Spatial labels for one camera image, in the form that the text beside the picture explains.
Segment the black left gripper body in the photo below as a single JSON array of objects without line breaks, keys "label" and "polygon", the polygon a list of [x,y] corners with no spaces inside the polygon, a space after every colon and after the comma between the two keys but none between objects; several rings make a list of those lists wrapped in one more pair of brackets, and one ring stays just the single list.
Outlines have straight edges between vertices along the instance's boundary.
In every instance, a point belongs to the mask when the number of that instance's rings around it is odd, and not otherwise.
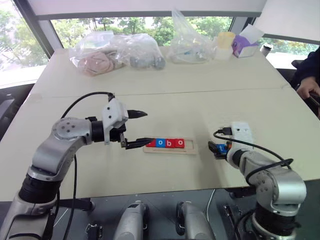
[{"label": "black left gripper body", "polygon": [[120,143],[122,148],[128,148],[128,140],[125,138],[124,133],[126,132],[127,128],[125,124],[122,124],[119,128],[113,128],[109,132],[110,142],[118,142]]}]

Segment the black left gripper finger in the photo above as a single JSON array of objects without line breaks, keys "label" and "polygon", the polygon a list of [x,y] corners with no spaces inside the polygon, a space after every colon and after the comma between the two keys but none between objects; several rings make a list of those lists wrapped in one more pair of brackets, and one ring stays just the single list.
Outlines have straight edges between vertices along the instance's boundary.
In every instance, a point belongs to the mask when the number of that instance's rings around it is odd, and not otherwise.
[{"label": "black left gripper finger", "polygon": [[134,141],[128,141],[127,139],[125,140],[125,149],[136,149],[136,148],[141,148],[143,146],[146,146],[147,144],[151,143],[154,140],[154,138],[150,137],[143,137],[143,138],[137,138]]},{"label": "black left gripper finger", "polygon": [[148,114],[141,110],[130,109],[127,111],[129,119],[138,119],[147,116]]}]

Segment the bystander bare hand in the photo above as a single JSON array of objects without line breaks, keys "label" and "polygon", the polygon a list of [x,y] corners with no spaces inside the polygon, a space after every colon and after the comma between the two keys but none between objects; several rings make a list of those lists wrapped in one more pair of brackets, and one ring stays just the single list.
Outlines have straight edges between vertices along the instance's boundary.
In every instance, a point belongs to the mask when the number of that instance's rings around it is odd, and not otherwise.
[{"label": "bystander bare hand", "polygon": [[301,81],[296,92],[303,100],[305,100],[310,97],[310,93],[319,96],[320,87],[316,82],[316,78],[314,76],[310,76]]}]

